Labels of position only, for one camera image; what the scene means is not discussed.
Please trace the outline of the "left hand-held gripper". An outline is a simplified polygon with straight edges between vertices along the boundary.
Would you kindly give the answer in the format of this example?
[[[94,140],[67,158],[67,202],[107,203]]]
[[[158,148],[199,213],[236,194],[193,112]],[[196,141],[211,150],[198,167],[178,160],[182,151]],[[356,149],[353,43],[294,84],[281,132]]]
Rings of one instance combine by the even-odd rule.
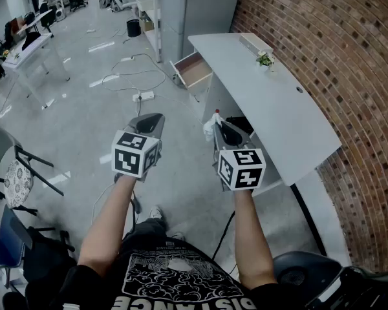
[[[163,114],[150,113],[133,118],[124,130],[118,130],[111,146],[112,170],[145,181],[160,158],[164,123]]]

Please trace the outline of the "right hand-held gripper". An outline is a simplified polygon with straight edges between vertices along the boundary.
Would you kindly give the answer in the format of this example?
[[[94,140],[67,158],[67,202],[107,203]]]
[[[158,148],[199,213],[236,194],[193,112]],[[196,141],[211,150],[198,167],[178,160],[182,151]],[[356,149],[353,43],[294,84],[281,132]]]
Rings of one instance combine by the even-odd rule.
[[[250,136],[232,123],[215,122],[213,132],[213,167],[221,181],[222,191],[259,188],[266,170],[262,150],[255,148]]]

